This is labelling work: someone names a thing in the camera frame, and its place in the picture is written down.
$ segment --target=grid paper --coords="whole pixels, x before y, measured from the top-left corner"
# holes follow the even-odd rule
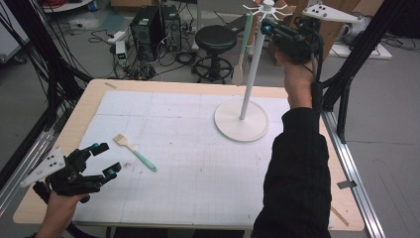
[[[222,135],[214,112],[242,96],[108,91],[80,149],[108,143],[85,176],[120,162],[117,178],[77,206],[74,221],[166,227],[252,228],[263,208],[263,179],[273,139],[282,132],[284,98],[253,97],[268,116],[265,136],[240,143]],[[113,138],[125,135],[157,166],[149,170]]]

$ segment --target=computer tower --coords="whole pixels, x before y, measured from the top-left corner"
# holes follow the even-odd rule
[[[163,40],[158,6],[142,6],[130,24],[130,29],[139,59],[156,60],[158,44]]]
[[[163,21],[166,50],[168,52],[180,52],[182,50],[181,21],[176,7],[174,5],[161,6],[160,14]]]

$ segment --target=white round base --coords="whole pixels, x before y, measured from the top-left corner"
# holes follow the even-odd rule
[[[235,141],[256,141],[265,135],[268,129],[268,117],[260,106],[250,101],[245,119],[241,120],[242,104],[243,100],[220,104],[214,114],[216,126],[225,136]]]

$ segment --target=black stool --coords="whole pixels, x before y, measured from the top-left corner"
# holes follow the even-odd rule
[[[227,60],[219,58],[219,54],[233,48],[236,42],[234,32],[223,26],[208,26],[198,30],[195,43],[207,52],[207,57],[197,61],[191,70],[199,76],[197,82],[201,82],[201,79],[211,82],[222,80],[223,84],[226,84],[225,78],[232,75],[233,67]],[[206,65],[205,60],[211,60],[210,65]]]

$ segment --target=black sleeve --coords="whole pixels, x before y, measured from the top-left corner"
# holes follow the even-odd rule
[[[318,118],[310,108],[296,108],[282,120],[283,133],[272,144],[263,209],[252,237],[329,238],[329,156]]]

